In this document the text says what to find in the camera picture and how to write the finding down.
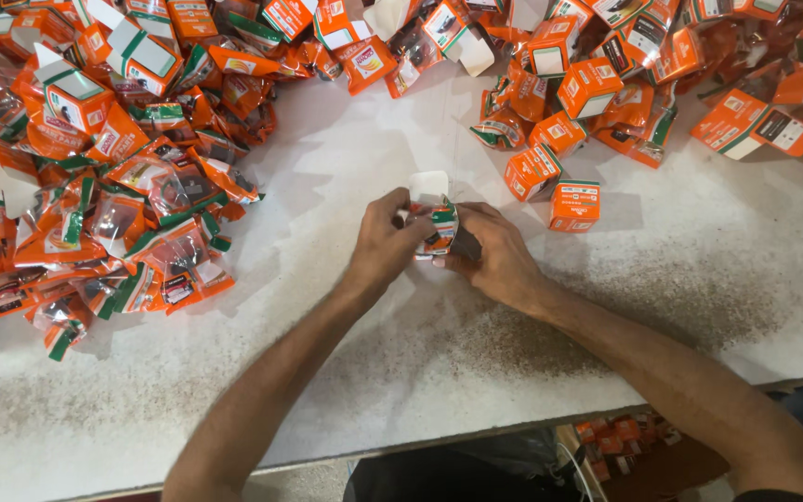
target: left hand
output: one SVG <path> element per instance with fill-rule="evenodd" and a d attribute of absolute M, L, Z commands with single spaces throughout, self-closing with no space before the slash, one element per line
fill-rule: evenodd
<path fill-rule="evenodd" d="M 407 188 L 396 188 L 368 204 L 349 269 L 342 277 L 343 283 L 382 295 L 402 273 L 417 245 L 435 234 L 435 226 L 428 216 L 418 217 L 403 227 L 398 210 L 409 206 Z"/>

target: forearm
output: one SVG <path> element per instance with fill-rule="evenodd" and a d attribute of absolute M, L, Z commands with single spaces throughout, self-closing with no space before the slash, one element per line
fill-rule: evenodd
<path fill-rule="evenodd" d="M 772 471 L 786 465 L 783 457 L 796 461 L 788 469 L 803 468 L 803 427 L 767 396 L 719 362 L 558 286 L 544 298 L 539 318 L 621 374 L 678 429 L 718 451 L 742 476 L 737 482 L 756 486 L 752 477 L 762 473 L 794 488 L 793 473 Z"/>
<path fill-rule="evenodd" d="M 164 500 L 239 494 L 277 428 L 336 344 L 379 292 L 342 281 L 244 371 L 188 441 L 164 488 Z"/>

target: dark clothing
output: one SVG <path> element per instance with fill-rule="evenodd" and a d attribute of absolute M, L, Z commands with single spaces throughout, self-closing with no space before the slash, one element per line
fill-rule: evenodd
<path fill-rule="evenodd" d="M 526 480 L 457 451 L 406 451 L 358 463 L 342 502 L 579 502 L 582 495 L 549 478 Z M 803 496 L 763 489 L 733 502 L 803 502 Z"/>

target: white cable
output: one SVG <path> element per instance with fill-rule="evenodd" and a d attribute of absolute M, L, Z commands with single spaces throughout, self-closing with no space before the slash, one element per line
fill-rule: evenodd
<path fill-rule="evenodd" d="M 587 495 L 587 499 L 590 502 L 593 502 L 593 495 L 591 494 L 591 487 L 589 487 L 587 485 L 587 479 L 585 478 L 585 474 L 581 472 L 581 465 L 578 465 L 578 462 L 575 462 L 574 456 L 572 455 L 572 452 L 570 452 L 568 450 L 568 448 L 566 448 L 566 445 L 564 445 L 562 443 L 557 443 L 557 450 L 559 450 L 560 447 L 562 447 L 563 451 L 566 452 L 566 456 L 569 457 L 569 460 L 571 460 L 572 464 L 574 465 L 575 471 L 578 472 L 578 477 L 581 478 L 581 486 L 582 486 L 583 490 L 581 492 L 581 500 L 579 502 L 584 502 L 585 495 Z"/>

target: speckled table surface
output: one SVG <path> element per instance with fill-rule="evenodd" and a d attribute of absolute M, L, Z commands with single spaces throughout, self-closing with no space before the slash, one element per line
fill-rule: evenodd
<path fill-rule="evenodd" d="M 447 170 L 452 200 L 485 200 L 541 266 L 576 291 L 714 354 L 754 383 L 803 378 L 803 160 L 724 159 L 688 137 L 684 99 L 662 168 L 591 143 L 566 169 L 602 183 L 583 235 L 519 204 L 509 154 L 466 127 L 481 91 L 452 63 L 392 101 L 380 85 L 282 89 L 278 132 L 245 161 L 268 196 L 234 237 L 229 292 L 164 317 L 98 323 L 62 363 L 26 322 L 0 320 L 0 500 L 50 500 L 161 482 L 217 394 L 325 294 L 367 201 L 415 171 Z M 641 403 L 563 335 L 450 272 L 413 264 L 308 387 L 263 465 L 382 449 Z"/>

